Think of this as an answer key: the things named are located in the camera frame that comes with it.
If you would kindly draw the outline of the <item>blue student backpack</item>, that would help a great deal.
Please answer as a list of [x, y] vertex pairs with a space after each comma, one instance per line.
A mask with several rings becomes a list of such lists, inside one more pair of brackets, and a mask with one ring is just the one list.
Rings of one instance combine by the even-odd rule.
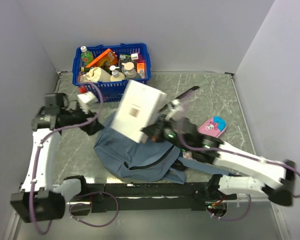
[[234, 175], [229, 170], [183, 158], [181, 149], [167, 141], [156, 143], [148, 139], [146, 143], [137, 143], [111, 128], [114, 116], [113, 113], [105, 120], [104, 129], [98, 133], [94, 151], [103, 166], [116, 177], [184, 184], [187, 177], [176, 166], [177, 163], [206, 174]]

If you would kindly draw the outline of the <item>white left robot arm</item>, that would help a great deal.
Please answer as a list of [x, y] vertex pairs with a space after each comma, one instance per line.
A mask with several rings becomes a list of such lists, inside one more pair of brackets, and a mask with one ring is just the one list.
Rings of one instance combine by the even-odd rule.
[[77, 95], [76, 108], [68, 109], [64, 93], [45, 95], [45, 105], [33, 118], [32, 153], [26, 178], [19, 192], [10, 197], [10, 204], [25, 223], [52, 221], [64, 216], [66, 203], [72, 198], [85, 200], [89, 195], [82, 175], [68, 176], [54, 187], [53, 170], [57, 146], [62, 132], [79, 128], [89, 136], [103, 129], [97, 114], [91, 111], [98, 98], [90, 91]]

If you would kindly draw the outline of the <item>white notebook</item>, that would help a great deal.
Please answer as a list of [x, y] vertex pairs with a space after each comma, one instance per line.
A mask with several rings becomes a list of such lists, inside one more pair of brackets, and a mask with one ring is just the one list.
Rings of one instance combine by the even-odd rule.
[[142, 129], [155, 122], [166, 96], [167, 94], [159, 89], [130, 79], [111, 128], [136, 143], [145, 143], [148, 136]]

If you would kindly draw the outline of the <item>pink cartoon pencil case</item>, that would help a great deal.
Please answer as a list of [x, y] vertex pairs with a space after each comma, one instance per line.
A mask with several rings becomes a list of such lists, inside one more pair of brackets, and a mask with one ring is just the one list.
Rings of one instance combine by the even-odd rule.
[[198, 128], [201, 134], [219, 138], [226, 130], [226, 122], [219, 116], [213, 116]]

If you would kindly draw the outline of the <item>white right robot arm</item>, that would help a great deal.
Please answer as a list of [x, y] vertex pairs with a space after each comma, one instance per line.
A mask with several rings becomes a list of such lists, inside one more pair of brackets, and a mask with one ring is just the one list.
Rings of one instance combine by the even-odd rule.
[[296, 164], [276, 161], [242, 151], [219, 138], [200, 133], [187, 118], [181, 122], [159, 119], [141, 130], [154, 142], [170, 142], [192, 154], [193, 163], [233, 170], [215, 173], [208, 193], [213, 199], [223, 195], [247, 194], [267, 197], [269, 201], [290, 207], [295, 198]]

